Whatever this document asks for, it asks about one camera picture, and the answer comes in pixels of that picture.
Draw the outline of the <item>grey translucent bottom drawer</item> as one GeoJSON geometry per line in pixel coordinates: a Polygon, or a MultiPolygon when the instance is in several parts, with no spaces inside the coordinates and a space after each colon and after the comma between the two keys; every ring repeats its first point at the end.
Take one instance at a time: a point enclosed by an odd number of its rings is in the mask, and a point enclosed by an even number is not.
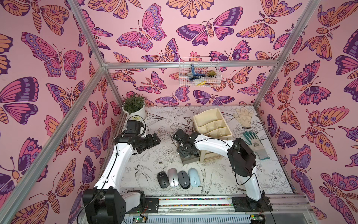
{"type": "Polygon", "coordinates": [[[183,165],[200,161],[200,154],[196,147],[192,147],[191,149],[186,151],[184,147],[180,146],[178,147],[177,152],[180,155],[180,159],[183,165]]]}

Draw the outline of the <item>silver computer mouse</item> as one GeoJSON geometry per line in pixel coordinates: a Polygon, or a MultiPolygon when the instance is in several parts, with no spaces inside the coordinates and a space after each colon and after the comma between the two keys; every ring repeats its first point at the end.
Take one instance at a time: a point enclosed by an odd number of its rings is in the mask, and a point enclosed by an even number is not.
{"type": "Polygon", "coordinates": [[[171,168],[167,172],[169,185],[171,187],[178,187],[179,186],[179,179],[178,179],[178,172],[176,168],[171,168]]]}

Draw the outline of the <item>grey computer mouse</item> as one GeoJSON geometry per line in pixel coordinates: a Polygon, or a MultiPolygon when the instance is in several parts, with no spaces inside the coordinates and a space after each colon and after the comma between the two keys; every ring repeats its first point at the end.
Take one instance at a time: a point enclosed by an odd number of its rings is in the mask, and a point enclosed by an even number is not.
{"type": "Polygon", "coordinates": [[[190,178],[186,171],[182,170],[178,173],[178,180],[181,188],[183,189],[190,188],[190,178]]]}

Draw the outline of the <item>light blue computer mouse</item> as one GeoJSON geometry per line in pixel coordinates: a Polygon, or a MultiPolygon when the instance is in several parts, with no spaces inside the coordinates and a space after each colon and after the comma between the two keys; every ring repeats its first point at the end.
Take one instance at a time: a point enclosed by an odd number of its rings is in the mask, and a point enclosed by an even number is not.
{"type": "Polygon", "coordinates": [[[199,173],[198,173],[197,169],[190,168],[188,171],[188,175],[189,175],[189,179],[190,179],[190,184],[193,187],[199,187],[200,186],[200,177],[199,177],[199,173]]]}

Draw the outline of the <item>cream drawer organizer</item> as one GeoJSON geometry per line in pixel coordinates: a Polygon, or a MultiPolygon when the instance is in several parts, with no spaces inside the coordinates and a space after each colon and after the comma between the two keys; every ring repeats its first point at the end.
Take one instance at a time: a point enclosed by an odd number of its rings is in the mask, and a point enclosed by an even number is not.
{"type": "Polygon", "coordinates": [[[210,147],[209,142],[201,141],[199,144],[200,162],[227,157],[225,141],[232,140],[233,134],[224,119],[219,108],[206,110],[193,116],[193,124],[196,132],[207,136],[216,147],[210,147]]]}

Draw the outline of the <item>black computer mouse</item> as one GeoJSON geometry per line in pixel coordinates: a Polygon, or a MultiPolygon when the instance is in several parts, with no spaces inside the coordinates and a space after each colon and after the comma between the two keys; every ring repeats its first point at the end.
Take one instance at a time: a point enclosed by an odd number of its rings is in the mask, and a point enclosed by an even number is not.
{"type": "Polygon", "coordinates": [[[168,176],[164,171],[161,171],[157,174],[157,180],[162,189],[165,189],[170,186],[168,176]]]}

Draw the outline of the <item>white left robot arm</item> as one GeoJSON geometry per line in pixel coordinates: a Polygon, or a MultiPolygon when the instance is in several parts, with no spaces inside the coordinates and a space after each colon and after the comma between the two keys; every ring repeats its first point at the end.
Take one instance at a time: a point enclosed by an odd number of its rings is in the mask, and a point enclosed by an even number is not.
{"type": "Polygon", "coordinates": [[[92,189],[84,191],[83,212],[89,224],[121,224],[128,212],[142,213],[147,209],[142,191],[120,193],[126,165],[132,155],[141,154],[160,144],[157,134],[146,134],[146,123],[129,119],[126,129],[114,139],[114,149],[108,164],[92,189]]]}

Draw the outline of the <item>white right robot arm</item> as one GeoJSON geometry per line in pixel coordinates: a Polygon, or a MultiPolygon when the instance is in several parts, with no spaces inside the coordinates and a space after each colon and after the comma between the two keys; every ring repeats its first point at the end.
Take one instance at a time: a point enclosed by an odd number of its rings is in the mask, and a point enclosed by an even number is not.
{"type": "Polygon", "coordinates": [[[208,151],[228,158],[237,185],[244,186],[246,195],[233,197],[236,212],[272,212],[273,208],[265,192],[261,190],[256,169],[256,155],[241,138],[222,140],[198,132],[190,135],[179,129],[171,137],[177,143],[177,152],[188,157],[194,152],[208,151]]]}

